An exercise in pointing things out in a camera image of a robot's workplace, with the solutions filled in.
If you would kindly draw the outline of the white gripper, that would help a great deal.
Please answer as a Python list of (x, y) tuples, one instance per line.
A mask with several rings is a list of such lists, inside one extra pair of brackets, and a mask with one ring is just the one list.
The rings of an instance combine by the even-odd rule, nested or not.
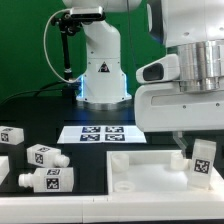
[(176, 82), (142, 85), (134, 102), (135, 122), (142, 132), (173, 132), (186, 156), (182, 131), (224, 129), (224, 90), (182, 93)]

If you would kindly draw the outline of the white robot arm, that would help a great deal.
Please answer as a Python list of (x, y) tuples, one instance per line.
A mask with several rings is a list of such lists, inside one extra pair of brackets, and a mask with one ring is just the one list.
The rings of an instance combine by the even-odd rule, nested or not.
[[(63, 0), (86, 35), (88, 66), (78, 99), (117, 104), (126, 92), (119, 34), (102, 18), (142, 0)], [(137, 127), (146, 132), (224, 129), (224, 0), (147, 0), (149, 35), (166, 55), (136, 71)]]

